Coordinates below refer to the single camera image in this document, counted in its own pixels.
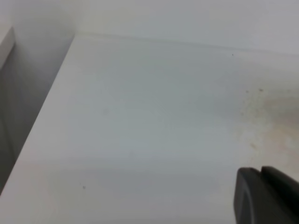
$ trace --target white shelf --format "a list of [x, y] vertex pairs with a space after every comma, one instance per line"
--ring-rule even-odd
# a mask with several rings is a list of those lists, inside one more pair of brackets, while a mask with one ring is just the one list
[[234, 223], [240, 166], [298, 178], [298, 73], [296, 56], [76, 36], [0, 223]]

